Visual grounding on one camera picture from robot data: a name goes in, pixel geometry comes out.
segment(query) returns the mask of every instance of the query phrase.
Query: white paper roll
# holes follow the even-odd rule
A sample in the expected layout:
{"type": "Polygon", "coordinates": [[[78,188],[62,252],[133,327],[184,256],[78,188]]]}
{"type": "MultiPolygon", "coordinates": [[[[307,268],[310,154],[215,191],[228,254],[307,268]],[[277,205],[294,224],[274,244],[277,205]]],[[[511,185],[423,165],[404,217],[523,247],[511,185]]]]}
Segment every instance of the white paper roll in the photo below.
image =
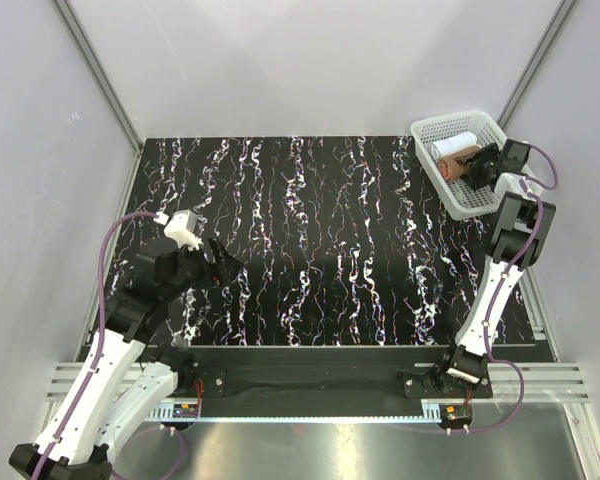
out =
{"type": "Polygon", "coordinates": [[[478,144],[478,137],[475,133],[463,132],[455,137],[445,140],[438,140],[431,144],[431,156],[434,160],[464,150],[467,147],[478,144]]]}

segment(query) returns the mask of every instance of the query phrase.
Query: metal floor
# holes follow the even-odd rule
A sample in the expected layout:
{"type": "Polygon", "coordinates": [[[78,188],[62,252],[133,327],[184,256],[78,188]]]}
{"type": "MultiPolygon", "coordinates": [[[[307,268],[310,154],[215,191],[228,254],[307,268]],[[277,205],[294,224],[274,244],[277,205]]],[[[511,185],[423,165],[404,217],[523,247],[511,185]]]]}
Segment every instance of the metal floor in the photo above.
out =
{"type": "MultiPolygon", "coordinates": [[[[494,404],[474,405],[474,426],[500,420],[494,404]]],[[[131,480],[171,468],[179,442],[145,424],[115,465],[131,480]]],[[[560,405],[524,404],[487,434],[420,434],[431,425],[198,424],[184,432],[189,454],[173,480],[576,480],[584,479],[560,405]]]]}

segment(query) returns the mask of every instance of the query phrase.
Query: white wall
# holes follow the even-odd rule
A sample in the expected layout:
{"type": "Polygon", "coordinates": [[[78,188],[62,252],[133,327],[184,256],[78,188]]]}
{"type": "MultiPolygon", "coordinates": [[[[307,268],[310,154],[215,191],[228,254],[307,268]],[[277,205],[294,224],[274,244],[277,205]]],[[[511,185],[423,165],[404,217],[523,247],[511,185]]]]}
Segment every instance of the white wall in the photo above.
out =
{"type": "Polygon", "coordinates": [[[131,159],[52,2],[0,0],[0,479],[80,341],[131,159]]]}
{"type": "Polygon", "coordinates": [[[141,136],[497,116],[558,0],[72,0],[141,136]]]}
{"type": "Polygon", "coordinates": [[[580,2],[507,133],[542,146],[560,172],[536,273],[560,351],[580,364],[600,425],[600,0],[580,2]]]}

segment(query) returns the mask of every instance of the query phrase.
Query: black marble surface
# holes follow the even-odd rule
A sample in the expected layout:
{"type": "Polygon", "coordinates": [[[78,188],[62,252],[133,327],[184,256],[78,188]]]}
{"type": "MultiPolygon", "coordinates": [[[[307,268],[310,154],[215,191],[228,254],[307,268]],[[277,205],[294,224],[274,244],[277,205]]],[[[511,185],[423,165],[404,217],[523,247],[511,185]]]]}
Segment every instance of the black marble surface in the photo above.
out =
{"type": "MultiPolygon", "coordinates": [[[[186,292],[155,343],[447,344],[490,220],[449,217],[408,137],[147,140],[127,211],[182,209],[246,268],[230,287],[186,292]]],[[[160,229],[123,227],[109,294],[160,229]]],[[[497,342],[534,343],[517,288],[503,320],[497,342]]]]}

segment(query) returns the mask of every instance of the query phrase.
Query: plastic basket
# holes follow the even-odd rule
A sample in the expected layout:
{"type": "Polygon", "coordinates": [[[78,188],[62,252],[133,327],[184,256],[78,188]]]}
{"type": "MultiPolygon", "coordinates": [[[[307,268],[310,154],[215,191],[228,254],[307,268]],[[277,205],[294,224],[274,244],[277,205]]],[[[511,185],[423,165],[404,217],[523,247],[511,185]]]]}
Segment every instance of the plastic basket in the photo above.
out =
{"type": "Polygon", "coordinates": [[[431,158],[429,148],[433,142],[462,132],[475,133],[478,144],[483,147],[495,142],[502,148],[507,140],[507,136],[495,120],[488,113],[480,110],[440,115],[411,125],[411,134],[416,142],[416,155],[449,215],[455,220],[493,213],[500,206],[500,197],[489,187],[473,191],[461,179],[447,182],[440,175],[436,161],[431,158]]]}

